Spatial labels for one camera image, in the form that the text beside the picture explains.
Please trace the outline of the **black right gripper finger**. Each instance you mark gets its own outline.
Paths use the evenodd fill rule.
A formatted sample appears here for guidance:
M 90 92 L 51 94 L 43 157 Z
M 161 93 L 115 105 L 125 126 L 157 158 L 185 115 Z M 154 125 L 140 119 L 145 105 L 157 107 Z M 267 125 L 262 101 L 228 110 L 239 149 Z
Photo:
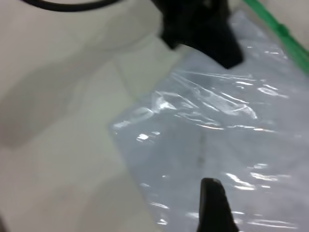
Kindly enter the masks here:
M 197 232 L 239 232 L 225 189 L 218 179 L 201 180 Z

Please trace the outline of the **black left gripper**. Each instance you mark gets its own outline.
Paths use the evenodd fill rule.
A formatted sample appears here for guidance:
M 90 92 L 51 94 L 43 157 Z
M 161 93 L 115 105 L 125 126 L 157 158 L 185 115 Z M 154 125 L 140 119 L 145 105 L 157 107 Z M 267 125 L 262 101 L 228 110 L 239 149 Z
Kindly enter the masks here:
M 242 50 L 228 24 L 227 0 L 153 0 L 151 3 L 162 14 L 160 39 L 169 49 L 185 44 L 226 69 L 243 62 Z M 207 20 L 207 27 L 196 29 Z

